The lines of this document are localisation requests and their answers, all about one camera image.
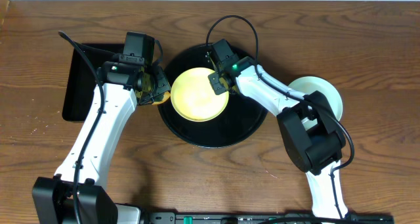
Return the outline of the yellow plate with sauce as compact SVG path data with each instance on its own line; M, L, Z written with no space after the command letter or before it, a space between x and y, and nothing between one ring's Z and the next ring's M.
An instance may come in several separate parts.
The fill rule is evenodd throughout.
M229 94L215 94L208 78L212 73L215 71L210 68L192 68L175 79L170 99L180 116L193 122L206 122L226 108Z

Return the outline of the yellow green scrub sponge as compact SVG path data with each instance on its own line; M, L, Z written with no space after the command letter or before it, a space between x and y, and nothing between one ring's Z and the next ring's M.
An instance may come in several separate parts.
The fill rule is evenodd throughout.
M166 102L170 98L171 94L169 91L164 92L163 94L154 98L152 105L159 105Z

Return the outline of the mint plate back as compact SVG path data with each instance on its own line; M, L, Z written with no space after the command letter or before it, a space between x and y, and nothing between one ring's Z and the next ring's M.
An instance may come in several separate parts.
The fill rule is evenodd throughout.
M343 101L338 90L325 79L315 76L305 76L292 81L289 87L306 93L307 95L319 91L324 94L329 102L329 105L338 121L343 115Z

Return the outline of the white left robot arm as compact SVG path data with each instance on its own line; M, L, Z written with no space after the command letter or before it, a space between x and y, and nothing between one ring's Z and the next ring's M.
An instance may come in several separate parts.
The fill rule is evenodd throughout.
M106 61L83 127L54 177L38 177L32 197L40 223L140 223L141 210L116 204L106 193L112 157L138 105L154 104L170 90L155 62L150 66Z

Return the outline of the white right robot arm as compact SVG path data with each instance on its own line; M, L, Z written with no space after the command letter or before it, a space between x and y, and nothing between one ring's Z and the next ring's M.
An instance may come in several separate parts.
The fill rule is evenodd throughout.
M276 116L283 144L291 161L306 174L312 195L312 213L324 219L348 215L340 184L342 149L354 143L340 123L343 100L328 81L305 76L285 85L251 65L208 76L215 94L229 89L253 99Z

